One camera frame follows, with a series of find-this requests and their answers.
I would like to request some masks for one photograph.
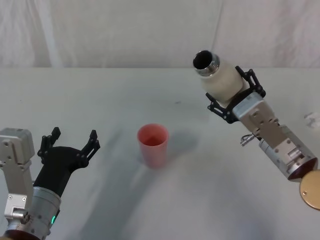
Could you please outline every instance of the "green led light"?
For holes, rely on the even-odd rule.
[[[53,216],[51,219],[51,224],[54,224],[55,220],[56,220],[56,216]]]

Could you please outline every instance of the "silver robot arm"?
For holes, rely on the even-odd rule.
[[[5,128],[0,131],[0,168],[8,189],[4,216],[11,222],[26,223],[34,193],[30,174],[35,154],[31,133],[26,129]]]
[[[257,138],[281,173],[300,182],[302,199],[320,210],[318,159],[287,126],[279,124],[254,71],[233,67],[208,50],[196,54],[193,66],[211,101],[208,109],[229,124],[240,121],[251,132],[241,138],[241,145]]]
[[[4,216],[8,221],[5,237],[12,240],[44,240],[59,212],[61,196],[71,174],[88,166],[100,148],[95,130],[83,149],[56,146],[60,136],[55,127],[43,136],[37,155],[43,167],[33,182],[30,158],[35,154],[30,131],[5,128],[0,131],[0,168],[4,172],[8,198]]]

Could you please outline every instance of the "white tablecloth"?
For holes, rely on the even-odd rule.
[[[316,154],[320,69],[258,68],[265,99]],[[59,146],[82,148],[96,129],[101,149],[74,172],[49,240],[318,240],[320,212],[287,181],[248,132],[207,110],[192,69],[1,69],[0,127],[26,128],[35,150],[61,129]],[[141,163],[136,132],[157,122],[171,138],[168,164]],[[32,158],[35,179],[42,165]],[[0,174],[0,206],[7,190]],[[1,230],[6,227],[2,218]]]

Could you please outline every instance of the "pink cup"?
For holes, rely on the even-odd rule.
[[[158,169],[166,164],[169,133],[164,126],[158,123],[144,125],[139,129],[137,139],[148,167]]]

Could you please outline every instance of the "white fabric backdrop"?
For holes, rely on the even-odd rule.
[[[318,0],[0,0],[0,67],[320,67]]]

